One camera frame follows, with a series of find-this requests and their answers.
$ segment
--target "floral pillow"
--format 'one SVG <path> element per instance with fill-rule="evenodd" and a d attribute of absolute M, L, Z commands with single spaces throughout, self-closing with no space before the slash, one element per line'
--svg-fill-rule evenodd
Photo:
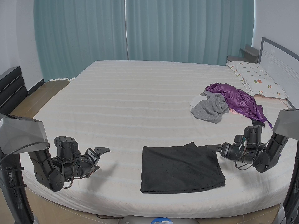
<path fill-rule="evenodd" d="M 275 82 L 258 63 L 233 61 L 226 64 L 239 77 L 248 93 L 286 99 L 283 88 Z"/>

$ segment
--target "teal curtain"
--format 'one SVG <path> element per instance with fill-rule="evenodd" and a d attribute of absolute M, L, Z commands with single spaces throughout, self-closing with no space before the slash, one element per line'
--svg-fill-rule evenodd
<path fill-rule="evenodd" d="M 124 0 L 34 0 L 45 81 L 73 78 L 97 60 L 127 60 Z"/>
<path fill-rule="evenodd" d="M 253 23 L 254 0 L 126 0 L 129 60 L 225 65 Z"/>

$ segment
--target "folded black pants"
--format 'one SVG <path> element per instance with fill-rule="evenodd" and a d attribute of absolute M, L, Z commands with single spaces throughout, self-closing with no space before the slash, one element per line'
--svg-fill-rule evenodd
<path fill-rule="evenodd" d="M 141 192 L 202 192 L 225 186 L 216 152 L 193 142 L 184 146 L 143 147 Z"/>

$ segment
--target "floor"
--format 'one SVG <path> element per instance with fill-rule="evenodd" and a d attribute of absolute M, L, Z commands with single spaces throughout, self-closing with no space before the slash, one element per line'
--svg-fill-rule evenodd
<path fill-rule="evenodd" d="M 11 114 L 33 118 L 44 106 L 44 104 L 47 103 L 47 101 L 49 101 L 67 84 L 69 84 L 69 80 L 48 81 L 38 88 L 31 96 L 26 97 Z M 26 189 L 26 193 L 31 209 L 38 217 L 40 224 L 117 224 L 119 222 L 118 219 L 98 218 L 95 214 L 76 211 L 71 208 L 53 203 L 44 199 L 43 197 L 36 195 L 30 189 Z M 273 222 L 278 209 L 279 205 L 276 205 L 245 215 L 224 218 L 198 219 L 198 222 L 200 224 L 270 224 Z M 0 217 L 1 221 L 3 221 L 1 223 L 13 223 L 12 215 L 1 191 Z"/>

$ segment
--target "black cushioned headboard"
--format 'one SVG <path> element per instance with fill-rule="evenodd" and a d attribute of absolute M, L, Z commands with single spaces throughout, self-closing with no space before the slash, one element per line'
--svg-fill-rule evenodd
<path fill-rule="evenodd" d="M 0 75 L 0 113 L 10 114 L 28 95 L 19 66 Z"/>

